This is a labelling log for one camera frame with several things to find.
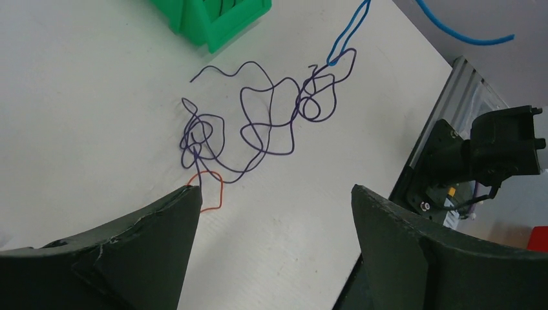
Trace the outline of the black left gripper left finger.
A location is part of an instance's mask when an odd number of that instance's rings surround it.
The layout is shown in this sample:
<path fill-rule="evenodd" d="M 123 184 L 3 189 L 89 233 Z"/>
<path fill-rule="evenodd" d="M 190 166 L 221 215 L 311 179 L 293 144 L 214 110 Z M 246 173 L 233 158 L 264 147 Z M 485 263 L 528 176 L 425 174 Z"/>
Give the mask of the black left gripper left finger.
<path fill-rule="evenodd" d="M 186 185 L 94 229 L 1 252 L 2 309 L 176 309 L 201 190 Z"/>

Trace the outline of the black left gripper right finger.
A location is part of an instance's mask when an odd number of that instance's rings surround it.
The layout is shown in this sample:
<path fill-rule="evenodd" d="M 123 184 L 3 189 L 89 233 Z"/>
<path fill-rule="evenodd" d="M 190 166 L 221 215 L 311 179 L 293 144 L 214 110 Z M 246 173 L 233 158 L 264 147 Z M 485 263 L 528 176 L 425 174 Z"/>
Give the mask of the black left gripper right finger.
<path fill-rule="evenodd" d="M 355 185 L 352 212 L 376 309 L 546 309 L 547 255 L 481 240 Z"/>

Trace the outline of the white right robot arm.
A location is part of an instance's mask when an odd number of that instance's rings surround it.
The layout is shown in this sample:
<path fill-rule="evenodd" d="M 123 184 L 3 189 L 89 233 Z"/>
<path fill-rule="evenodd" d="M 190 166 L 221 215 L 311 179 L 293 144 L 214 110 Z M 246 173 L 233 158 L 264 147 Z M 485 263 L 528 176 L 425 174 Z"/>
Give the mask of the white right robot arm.
<path fill-rule="evenodd" d="M 511 176 L 541 174 L 547 136 L 535 132 L 534 121 L 542 115 L 541 108 L 526 105 L 478 116 L 468 139 L 427 153 L 427 175 L 440 185 L 478 181 L 499 187 Z"/>

